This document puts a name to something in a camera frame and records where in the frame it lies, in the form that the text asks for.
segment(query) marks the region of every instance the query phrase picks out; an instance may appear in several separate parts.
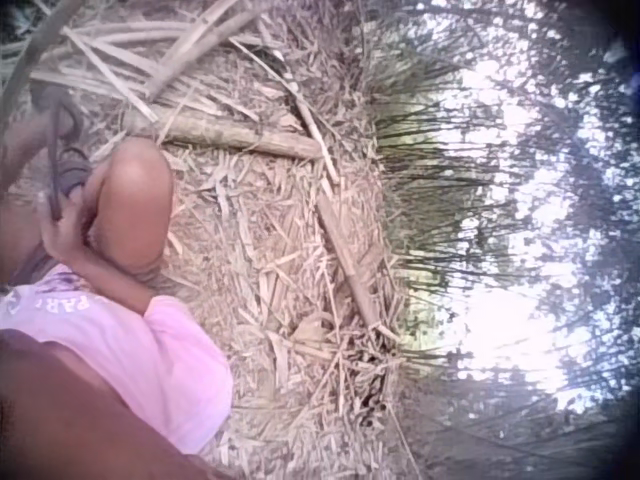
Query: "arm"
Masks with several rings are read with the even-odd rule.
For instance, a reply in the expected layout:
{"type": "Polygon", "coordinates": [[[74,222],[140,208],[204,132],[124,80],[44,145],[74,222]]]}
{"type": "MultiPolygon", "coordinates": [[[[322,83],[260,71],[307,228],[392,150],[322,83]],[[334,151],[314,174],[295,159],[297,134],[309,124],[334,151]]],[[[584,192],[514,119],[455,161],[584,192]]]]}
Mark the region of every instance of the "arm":
{"type": "Polygon", "coordinates": [[[38,196],[42,243],[49,255],[83,277],[101,295],[140,315],[154,297],[151,289],[110,264],[84,244],[82,225],[86,218],[83,191],[76,188],[69,198],[60,196],[62,218],[54,221],[47,195],[38,196]]]}
{"type": "Polygon", "coordinates": [[[80,250],[66,265],[89,282],[100,295],[140,315],[144,315],[155,296],[146,285],[120,271],[89,248],[80,250]]]}

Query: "dry stick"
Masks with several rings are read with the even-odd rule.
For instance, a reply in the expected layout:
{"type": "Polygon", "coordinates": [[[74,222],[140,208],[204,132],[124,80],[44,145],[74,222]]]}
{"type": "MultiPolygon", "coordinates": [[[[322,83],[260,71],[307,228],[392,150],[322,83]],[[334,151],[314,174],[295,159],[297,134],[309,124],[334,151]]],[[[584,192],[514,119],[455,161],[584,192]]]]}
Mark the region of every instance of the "dry stick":
{"type": "Polygon", "coordinates": [[[149,60],[124,48],[114,47],[108,43],[91,38],[80,37],[80,39],[96,50],[100,50],[113,58],[117,58],[121,62],[127,63],[149,75],[155,75],[160,70],[160,65],[153,60],[149,60]]]}
{"type": "MultiPolygon", "coordinates": [[[[135,43],[135,42],[151,42],[156,40],[171,40],[173,38],[179,38],[184,30],[157,30],[151,32],[130,32],[130,33],[114,33],[111,35],[105,35],[104,37],[98,37],[99,40],[105,43],[120,44],[120,43],[135,43]]],[[[277,43],[272,45],[264,45],[262,40],[253,35],[240,34],[231,37],[229,40],[235,40],[236,42],[252,47],[268,47],[275,48],[277,43]]]]}
{"type": "Polygon", "coordinates": [[[189,91],[187,92],[187,94],[184,96],[184,98],[182,100],[180,100],[180,103],[175,108],[175,110],[173,112],[171,112],[171,115],[169,116],[169,119],[167,120],[167,123],[162,128],[162,130],[160,131],[160,135],[158,135],[158,140],[156,140],[156,144],[157,145],[161,145],[162,142],[164,142],[164,139],[167,137],[167,132],[171,128],[171,125],[173,125],[173,122],[175,121],[176,117],[180,113],[180,110],[182,110],[182,108],[184,107],[184,104],[187,102],[187,100],[189,99],[189,97],[191,96],[191,94],[193,93],[195,88],[196,88],[196,84],[193,83],[191,85],[191,88],[189,88],[189,91]]]}
{"type": "Polygon", "coordinates": [[[157,97],[169,82],[193,65],[202,55],[227,40],[231,35],[260,15],[266,8],[267,7],[260,7],[248,12],[242,12],[209,33],[209,35],[200,40],[198,44],[186,53],[183,58],[179,59],[176,65],[170,69],[164,69],[157,77],[149,82],[149,98],[153,100],[157,97]]]}
{"type": "Polygon", "coordinates": [[[342,267],[342,270],[344,270],[344,276],[351,287],[351,293],[356,305],[358,306],[358,310],[360,311],[360,316],[369,329],[378,327],[380,325],[380,319],[373,308],[369,292],[360,282],[349,245],[344,238],[342,229],[340,228],[340,222],[333,211],[331,201],[327,198],[324,192],[318,193],[316,210],[322,219],[322,223],[327,231],[329,240],[331,240],[331,243],[333,244],[340,266],[342,267]]]}
{"type": "Polygon", "coordinates": [[[60,30],[64,28],[83,3],[83,0],[63,0],[60,2],[53,12],[49,12],[50,16],[42,22],[27,47],[22,51],[0,98],[0,141],[4,137],[9,117],[13,113],[22,87],[29,80],[31,71],[40,60],[42,53],[56,41],[60,30]]]}
{"type": "Polygon", "coordinates": [[[173,59],[186,54],[200,40],[200,37],[220,19],[224,12],[229,10],[237,1],[219,0],[211,5],[193,24],[189,25],[185,33],[164,54],[160,63],[167,65],[173,59]]]}
{"type": "Polygon", "coordinates": [[[324,372],[324,375],[322,376],[322,379],[320,380],[320,383],[318,384],[318,386],[316,387],[315,391],[311,395],[311,398],[309,399],[309,403],[307,403],[304,406],[304,408],[302,410],[300,410],[300,413],[298,413],[296,418],[293,419],[293,422],[291,422],[291,425],[289,425],[290,429],[294,428],[296,425],[298,425],[298,423],[300,423],[300,420],[302,420],[302,417],[304,417],[304,415],[311,408],[311,405],[313,405],[313,402],[315,402],[316,398],[318,398],[318,395],[320,394],[320,391],[322,390],[322,387],[324,387],[324,384],[327,383],[327,379],[329,378],[329,375],[331,374],[331,372],[335,368],[336,363],[338,363],[338,360],[340,359],[341,355],[342,355],[342,350],[339,349],[336,352],[336,354],[334,355],[333,360],[331,360],[331,364],[329,365],[329,368],[327,368],[327,371],[324,372]]]}
{"type": "MultiPolygon", "coordinates": [[[[153,106],[153,111],[164,124],[171,109],[153,106]]],[[[123,123],[132,132],[153,136],[153,125],[138,112],[131,110],[124,115],[123,123]]],[[[167,138],[178,142],[216,145],[219,147],[247,148],[300,159],[318,159],[322,155],[318,143],[303,135],[263,128],[256,131],[254,125],[227,118],[203,115],[196,111],[183,111],[167,132],[167,138]]]]}
{"type": "Polygon", "coordinates": [[[148,21],[148,22],[131,22],[131,23],[108,23],[97,24],[88,27],[75,28],[73,31],[82,35],[108,35],[111,33],[125,33],[135,31],[149,30],[186,30],[189,28],[189,22],[165,22],[165,21],[148,21]]]}
{"type": "Polygon", "coordinates": [[[400,422],[398,422],[398,418],[396,417],[395,412],[393,411],[393,407],[389,404],[387,405],[389,409],[389,413],[391,414],[391,418],[393,418],[393,423],[396,425],[396,429],[398,430],[398,434],[400,435],[400,440],[402,441],[402,446],[407,451],[407,455],[409,456],[409,460],[411,460],[411,465],[413,465],[413,469],[416,471],[416,475],[418,476],[418,480],[422,480],[422,474],[420,473],[420,469],[418,468],[418,462],[416,462],[413,453],[411,453],[411,449],[409,448],[409,444],[407,443],[407,439],[404,436],[402,428],[400,427],[400,422]]]}
{"type": "MultiPolygon", "coordinates": [[[[40,7],[40,9],[47,15],[51,14],[51,11],[42,3],[41,0],[33,0],[33,2],[40,7]]],[[[125,85],[115,74],[107,67],[107,65],[98,57],[93,50],[85,45],[85,43],[76,35],[72,30],[67,27],[62,28],[62,32],[69,37],[69,39],[76,44],[76,46],[82,50],[82,52],[89,58],[102,74],[113,84],[113,86],[120,92],[120,94],[129,100],[131,104],[136,107],[140,112],[149,119],[150,122],[155,123],[158,117],[151,111],[151,109],[125,85]]]]}

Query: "dead grass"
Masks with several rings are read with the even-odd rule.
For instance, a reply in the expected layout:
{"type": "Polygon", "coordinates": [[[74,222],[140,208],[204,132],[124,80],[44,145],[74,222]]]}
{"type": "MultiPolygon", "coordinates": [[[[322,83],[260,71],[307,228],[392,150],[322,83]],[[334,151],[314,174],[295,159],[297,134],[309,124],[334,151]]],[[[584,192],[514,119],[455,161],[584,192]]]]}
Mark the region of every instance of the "dead grass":
{"type": "MultiPolygon", "coordinates": [[[[176,22],[195,22],[209,3],[202,8],[201,2],[187,1],[94,2],[71,29],[127,91],[146,102],[145,84],[177,39],[176,22]],[[163,30],[162,22],[172,23],[163,30]],[[129,27],[117,26],[123,23],[129,27]],[[137,35],[135,42],[122,42],[120,35],[119,43],[109,43],[114,35],[131,34],[134,25],[135,32],[174,35],[146,41],[137,35]]],[[[237,2],[235,8],[246,7],[237,2]]],[[[402,297],[381,228],[375,143],[353,72],[359,60],[350,60],[339,23],[345,15],[330,2],[283,0],[265,28],[321,119],[339,173],[333,206],[380,318],[393,329],[402,297]]],[[[281,71],[256,49],[255,25],[236,39],[243,43],[243,37],[252,52],[281,71]]],[[[68,39],[51,51],[33,78],[72,87],[88,119],[84,147],[99,161],[124,136],[120,117],[130,102],[68,39]]],[[[11,66],[5,60],[1,73],[11,66]]],[[[256,129],[306,134],[283,84],[229,43],[184,72],[156,101],[256,129]]],[[[163,148],[177,194],[162,288],[188,302],[227,353],[235,378],[231,418],[205,458],[251,478],[385,478],[382,433],[393,425],[385,402],[393,401],[389,372],[399,360],[391,342],[368,331],[354,309],[314,209],[318,169],[252,151],[193,144],[163,148]]],[[[39,168],[35,162],[18,191],[35,188],[39,168]]]]}

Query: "twig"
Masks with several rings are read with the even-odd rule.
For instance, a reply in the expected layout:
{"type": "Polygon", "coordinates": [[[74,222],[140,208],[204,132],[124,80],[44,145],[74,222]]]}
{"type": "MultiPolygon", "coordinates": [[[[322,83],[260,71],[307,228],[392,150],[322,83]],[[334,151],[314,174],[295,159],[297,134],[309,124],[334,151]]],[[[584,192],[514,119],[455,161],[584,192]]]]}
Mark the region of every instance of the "twig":
{"type": "MultiPolygon", "coordinates": [[[[33,2],[47,15],[51,14],[51,11],[47,8],[46,5],[42,3],[41,0],[33,0],[33,2]]],[[[85,43],[80,39],[78,35],[76,35],[71,29],[67,27],[62,28],[62,33],[64,33],[69,39],[76,44],[76,46],[82,50],[82,52],[89,58],[91,63],[93,63],[102,74],[107,77],[107,79],[113,84],[113,86],[120,92],[120,94],[129,100],[133,106],[135,106],[140,113],[142,113],[151,123],[155,123],[158,121],[158,117],[155,113],[135,94],[125,85],[125,83],[120,80],[116,75],[109,69],[109,67],[98,57],[93,51],[85,45],[85,43]]]]}
{"type": "Polygon", "coordinates": [[[298,423],[300,423],[300,420],[302,420],[302,417],[304,417],[304,415],[309,411],[309,409],[313,405],[313,402],[316,401],[316,398],[318,398],[318,395],[320,394],[320,391],[324,387],[324,384],[327,383],[327,380],[329,379],[329,375],[331,375],[331,372],[335,368],[336,363],[338,363],[338,360],[340,359],[341,355],[342,355],[342,350],[339,349],[334,355],[333,360],[331,360],[331,364],[329,365],[329,368],[327,368],[327,370],[324,372],[324,375],[322,376],[320,383],[318,384],[313,394],[311,395],[309,402],[304,406],[302,410],[300,410],[300,413],[298,413],[296,418],[293,419],[293,422],[291,422],[291,425],[289,425],[290,429],[294,428],[296,425],[298,425],[298,423]]]}
{"type": "Polygon", "coordinates": [[[411,465],[413,465],[413,469],[416,471],[416,475],[418,476],[418,480],[422,480],[422,474],[420,473],[420,469],[418,468],[418,462],[416,462],[413,453],[411,453],[411,449],[409,448],[409,444],[407,443],[407,439],[402,432],[402,427],[400,427],[400,422],[398,422],[398,417],[396,417],[396,413],[393,411],[393,407],[391,404],[387,405],[389,409],[389,413],[391,414],[391,418],[393,419],[393,423],[396,425],[396,429],[398,430],[398,434],[400,435],[400,440],[402,441],[402,446],[407,452],[409,456],[409,460],[411,461],[411,465]]]}
{"type": "Polygon", "coordinates": [[[20,54],[20,58],[0,98],[0,142],[4,137],[7,122],[18,102],[20,91],[29,80],[29,76],[40,60],[43,52],[60,34],[60,30],[84,4],[83,0],[63,0],[31,37],[31,41],[20,54]]]}
{"type": "Polygon", "coordinates": [[[189,88],[189,91],[184,96],[184,98],[180,100],[180,103],[178,104],[178,106],[173,110],[173,112],[171,112],[171,115],[169,116],[167,123],[165,124],[165,126],[160,131],[160,134],[158,135],[158,140],[156,140],[156,144],[160,145],[162,142],[164,142],[164,139],[167,136],[167,132],[171,128],[171,125],[173,125],[173,122],[175,121],[176,117],[180,113],[180,110],[182,110],[182,108],[184,107],[184,104],[187,102],[187,100],[189,100],[189,97],[191,96],[195,88],[196,88],[196,84],[194,83],[191,85],[191,88],[189,88]]]}
{"type": "Polygon", "coordinates": [[[248,12],[242,12],[209,33],[198,44],[194,45],[183,58],[179,59],[173,68],[164,69],[156,78],[149,82],[149,98],[153,100],[157,97],[169,82],[189,68],[202,55],[227,40],[231,35],[260,15],[266,8],[267,7],[260,7],[248,12]]]}

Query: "leg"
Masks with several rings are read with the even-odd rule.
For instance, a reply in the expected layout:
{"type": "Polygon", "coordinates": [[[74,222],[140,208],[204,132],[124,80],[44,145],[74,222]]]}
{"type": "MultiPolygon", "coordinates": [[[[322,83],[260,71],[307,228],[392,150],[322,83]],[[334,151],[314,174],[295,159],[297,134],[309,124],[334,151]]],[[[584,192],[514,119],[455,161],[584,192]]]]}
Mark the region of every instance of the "leg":
{"type": "MultiPolygon", "coordinates": [[[[2,143],[0,155],[0,199],[22,173],[25,165],[47,145],[48,112],[35,115],[9,127],[2,143]]],[[[73,119],[66,111],[60,113],[60,136],[73,129],[73,119]]]]}
{"type": "MultiPolygon", "coordinates": [[[[5,135],[0,156],[0,285],[22,265],[40,241],[40,230],[32,208],[15,205],[5,197],[24,166],[47,143],[48,114],[11,125],[5,135]]],[[[71,116],[63,113],[60,131],[71,131],[71,116]]]]}
{"type": "Polygon", "coordinates": [[[173,175],[155,143],[125,140],[91,175],[85,195],[97,210],[92,239],[101,255],[133,275],[159,267],[171,218],[173,175]]]}

